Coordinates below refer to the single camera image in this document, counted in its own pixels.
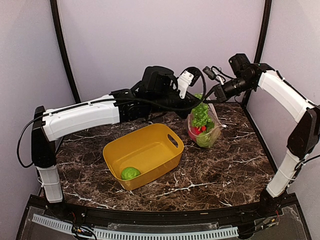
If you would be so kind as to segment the yellow plastic basket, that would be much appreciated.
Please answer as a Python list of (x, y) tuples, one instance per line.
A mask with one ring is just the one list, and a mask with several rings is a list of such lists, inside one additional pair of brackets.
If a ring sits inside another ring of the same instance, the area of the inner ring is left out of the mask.
[[(140, 188), (165, 175), (180, 163), (184, 143), (168, 126), (154, 123), (128, 133), (103, 149), (112, 175), (128, 191)], [(123, 180), (121, 173), (133, 167), (140, 175)]]

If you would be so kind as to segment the clear zip top bag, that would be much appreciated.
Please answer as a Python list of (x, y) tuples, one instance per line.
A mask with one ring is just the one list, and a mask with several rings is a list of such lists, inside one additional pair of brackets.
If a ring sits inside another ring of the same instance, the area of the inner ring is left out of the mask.
[(201, 103), (187, 117), (187, 133), (200, 148), (211, 148), (223, 128), (212, 103)]

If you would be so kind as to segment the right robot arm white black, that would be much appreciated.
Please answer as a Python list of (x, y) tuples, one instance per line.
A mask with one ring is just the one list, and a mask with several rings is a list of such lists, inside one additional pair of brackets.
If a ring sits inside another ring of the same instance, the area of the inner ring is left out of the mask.
[(251, 63), (244, 53), (235, 54), (228, 62), (235, 77), (210, 89), (209, 93), (215, 95), (213, 103), (224, 103), (245, 91), (260, 88), (277, 100), (297, 123), (288, 137), (285, 157), (265, 189), (266, 195), (275, 199), (310, 161), (308, 156), (320, 140), (320, 107), (266, 63)]

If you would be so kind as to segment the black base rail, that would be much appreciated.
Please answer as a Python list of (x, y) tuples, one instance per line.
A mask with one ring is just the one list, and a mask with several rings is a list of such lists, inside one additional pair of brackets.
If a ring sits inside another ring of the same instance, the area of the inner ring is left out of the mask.
[(244, 225), (261, 216), (255, 211), (259, 203), (241, 206), (191, 210), (191, 211), (129, 211), (77, 205), (72, 203), (48, 204), (43, 197), (30, 195), (28, 206), (44, 210), (61, 219), (72, 220), (77, 224), (107, 226), (109, 223), (146, 225), (183, 225), (218, 222), (220, 224)]

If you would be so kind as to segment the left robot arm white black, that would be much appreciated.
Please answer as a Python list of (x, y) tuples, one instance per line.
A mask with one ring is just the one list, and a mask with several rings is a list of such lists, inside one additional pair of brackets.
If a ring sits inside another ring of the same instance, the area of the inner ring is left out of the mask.
[(71, 213), (70, 206), (63, 201), (56, 140), (97, 126), (148, 118), (153, 113), (175, 112), (185, 119), (203, 101), (188, 92), (198, 79), (203, 80), (204, 76), (193, 66), (183, 70), (179, 77), (166, 67), (148, 66), (142, 79), (131, 88), (67, 107), (48, 110), (37, 107), (31, 131), (31, 160), (51, 210), (60, 218)]

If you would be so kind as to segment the black frame post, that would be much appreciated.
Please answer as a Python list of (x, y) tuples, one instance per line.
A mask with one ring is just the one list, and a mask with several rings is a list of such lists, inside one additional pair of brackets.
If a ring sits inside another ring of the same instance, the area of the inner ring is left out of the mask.
[(271, 8), (272, 8), (272, 0), (265, 0), (258, 42), (257, 42), (254, 60), (253, 60), (254, 63), (260, 63), (262, 59), (263, 50), (264, 50), (265, 41), (266, 41), (267, 32), (268, 32), (269, 21), (270, 21)]
[(81, 102), (81, 98), (76, 86), (76, 82), (73, 76), (71, 64), (69, 61), (69, 56), (67, 53), (67, 48), (65, 44), (64, 34), (62, 30), (62, 24), (61, 24), (61, 18), (58, 8), (58, 1), (57, 0), (50, 0), (50, 9), (51, 9), (51, 15), (55, 30), (55, 35), (58, 43), (58, 48), (60, 52), (60, 56), (62, 59), (64, 71), (67, 77), (68, 85), (71, 90), (72, 97), (76, 104), (79, 104)]

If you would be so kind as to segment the green grape bunch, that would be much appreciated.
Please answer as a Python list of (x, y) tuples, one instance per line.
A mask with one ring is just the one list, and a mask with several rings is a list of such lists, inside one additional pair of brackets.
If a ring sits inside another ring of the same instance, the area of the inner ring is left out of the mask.
[(196, 128), (206, 127), (211, 129), (215, 127), (215, 123), (209, 115), (210, 108), (207, 103), (200, 103), (192, 109), (192, 122), (191, 125)]

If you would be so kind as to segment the left black frame post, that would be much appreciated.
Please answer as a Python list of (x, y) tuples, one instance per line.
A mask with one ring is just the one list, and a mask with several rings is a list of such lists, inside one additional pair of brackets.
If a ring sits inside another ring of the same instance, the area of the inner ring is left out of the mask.
[(60, 52), (60, 56), (62, 59), (64, 71), (67, 77), (68, 85), (71, 90), (72, 97), (76, 104), (79, 104), (81, 102), (81, 98), (76, 86), (76, 82), (73, 76), (71, 64), (69, 61), (69, 56), (67, 53), (67, 48), (65, 44), (64, 34), (62, 30), (62, 24), (61, 24), (61, 18), (58, 8), (58, 1), (57, 0), (50, 0), (50, 9), (51, 9), (51, 15), (55, 30), (55, 35), (58, 43), (58, 48)]

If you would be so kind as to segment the green chayote front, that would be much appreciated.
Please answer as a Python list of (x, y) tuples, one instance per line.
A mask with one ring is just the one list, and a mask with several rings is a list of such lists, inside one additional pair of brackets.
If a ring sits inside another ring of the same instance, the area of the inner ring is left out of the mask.
[(127, 181), (138, 177), (140, 174), (141, 172), (135, 167), (126, 167), (122, 170), (120, 177), (122, 180)]

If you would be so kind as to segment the right black frame post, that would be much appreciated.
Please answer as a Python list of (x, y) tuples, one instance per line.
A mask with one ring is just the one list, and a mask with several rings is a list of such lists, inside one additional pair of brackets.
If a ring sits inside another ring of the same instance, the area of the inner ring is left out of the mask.
[(272, 8), (272, 0), (265, 0), (258, 42), (257, 42), (254, 60), (253, 60), (254, 63), (260, 63), (262, 59), (263, 50), (264, 50), (265, 41), (266, 41), (267, 32), (268, 32), (269, 21), (270, 21), (271, 8)]

